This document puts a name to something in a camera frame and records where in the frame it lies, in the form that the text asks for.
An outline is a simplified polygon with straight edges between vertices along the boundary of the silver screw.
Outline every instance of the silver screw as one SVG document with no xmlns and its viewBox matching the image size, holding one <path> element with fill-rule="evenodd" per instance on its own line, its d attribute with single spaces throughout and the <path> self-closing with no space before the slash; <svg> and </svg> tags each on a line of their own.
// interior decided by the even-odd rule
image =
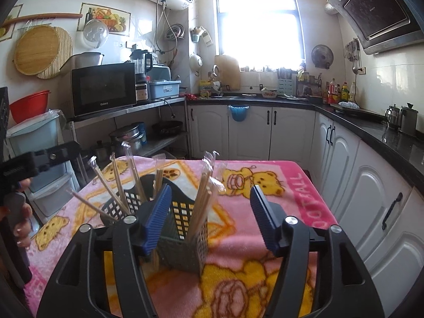
<svg viewBox="0 0 424 318">
<path fill-rule="evenodd" d="M 81 233 L 86 233 L 91 229 L 91 226 L 87 223 L 83 224 L 80 226 L 80 232 Z"/>
<path fill-rule="evenodd" d="M 332 225 L 332 226 L 330 227 L 330 229 L 331 229 L 334 233 L 337 233 L 337 234 L 339 234 L 339 233 L 342 231 L 342 228 L 341 228 L 339 225 Z"/>
<path fill-rule="evenodd" d="M 132 223 L 135 223 L 137 221 L 137 218 L 134 215 L 128 215 L 124 218 L 124 222 L 128 225 L 131 225 Z"/>
<path fill-rule="evenodd" d="M 299 220 L 297 220 L 294 216 L 287 216 L 286 217 L 286 222 L 289 225 L 295 225 L 295 224 L 297 224 L 299 222 Z"/>
</svg>

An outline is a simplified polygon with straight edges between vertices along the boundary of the microwave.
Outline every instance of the microwave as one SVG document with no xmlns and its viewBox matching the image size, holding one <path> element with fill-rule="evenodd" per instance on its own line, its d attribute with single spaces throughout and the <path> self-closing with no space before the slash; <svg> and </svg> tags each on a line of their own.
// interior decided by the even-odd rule
<svg viewBox="0 0 424 318">
<path fill-rule="evenodd" d="M 67 119 L 135 105 L 134 63 L 71 70 L 59 84 L 59 108 Z"/>
</svg>

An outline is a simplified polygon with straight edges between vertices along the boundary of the pink blanket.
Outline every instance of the pink blanket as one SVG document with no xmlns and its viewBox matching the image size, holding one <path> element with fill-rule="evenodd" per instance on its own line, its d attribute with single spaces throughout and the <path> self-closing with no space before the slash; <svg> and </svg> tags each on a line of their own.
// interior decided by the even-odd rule
<svg viewBox="0 0 424 318">
<path fill-rule="evenodd" d="M 140 175 L 153 172 L 153 161 L 136 157 Z M 169 161 L 164 176 L 171 179 L 190 198 L 196 196 L 201 161 Z M 121 168 L 125 188 L 133 184 L 125 165 Z M 194 274 L 151 264 L 143 273 L 159 317 L 262 317 L 272 294 L 281 259 L 265 248 L 249 203 L 250 189 L 257 184 L 268 200 L 280 204 L 285 212 L 309 226 L 328 228 L 336 223 L 319 193 L 291 161 L 230 161 L 223 175 L 226 193 L 218 198 L 208 216 L 209 253 L 201 278 Z M 110 185 L 115 187 L 114 180 Z M 97 206 L 110 196 L 97 182 L 88 184 L 81 194 Z M 33 279 L 26 287 L 33 314 L 56 263 L 72 235 L 85 222 L 102 226 L 94 211 L 70 200 L 45 225 L 33 241 L 28 256 Z M 112 260 L 105 259 L 112 269 Z M 311 310 L 316 275 L 316 256 L 310 255 L 300 316 Z M 113 271 L 106 273 L 109 302 L 113 314 L 121 316 Z"/>
</svg>

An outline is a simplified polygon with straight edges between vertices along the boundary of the black plastic basket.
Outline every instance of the black plastic basket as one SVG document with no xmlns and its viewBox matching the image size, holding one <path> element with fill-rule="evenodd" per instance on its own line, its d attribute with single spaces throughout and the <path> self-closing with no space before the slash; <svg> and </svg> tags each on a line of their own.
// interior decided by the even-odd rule
<svg viewBox="0 0 424 318">
<path fill-rule="evenodd" d="M 155 175 L 145 175 L 140 178 L 147 197 L 153 197 L 153 181 Z M 172 205 L 168 216 L 162 228 L 156 250 L 160 256 L 163 265 L 202 274 L 203 266 L 208 254 L 208 230 L 207 223 L 203 224 L 200 231 L 195 235 L 194 239 L 188 243 L 185 241 L 188 226 L 190 223 L 194 201 L 188 198 L 181 189 L 167 178 L 163 178 L 163 183 L 168 184 L 172 190 Z M 152 201 L 141 203 L 139 196 L 136 194 L 135 187 L 124 190 L 126 200 L 128 202 L 132 214 L 149 216 L 153 208 Z M 119 206 L 109 199 L 101 208 L 104 212 L 118 218 L 122 218 L 122 211 Z M 100 217 L 105 226 L 110 226 L 111 222 Z"/>
</svg>

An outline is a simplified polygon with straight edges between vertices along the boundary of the human hand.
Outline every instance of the human hand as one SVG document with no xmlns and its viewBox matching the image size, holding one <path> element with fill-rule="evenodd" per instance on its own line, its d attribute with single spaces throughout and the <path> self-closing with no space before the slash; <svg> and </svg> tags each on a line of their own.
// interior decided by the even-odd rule
<svg viewBox="0 0 424 318">
<path fill-rule="evenodd" d="M 20 182 L 21 187 L 18 191 L 24 191 L 31 184 L 31 179 L 25 179 Z M 6 207 L 0 207 L 0 221 L 9 215 L 10 210 Z M 22 207 L 22 216 L 24 220 L 17 224 L 13 229 L 13 234 L 17 238 L 17 244 L 20 248 L 27 248 L 31 244 L 29 233 L 31 232 L 31 223 L 29 218 L 32 216 L 32 208 L 29 204 L 25 203 Z"/>
</svg>

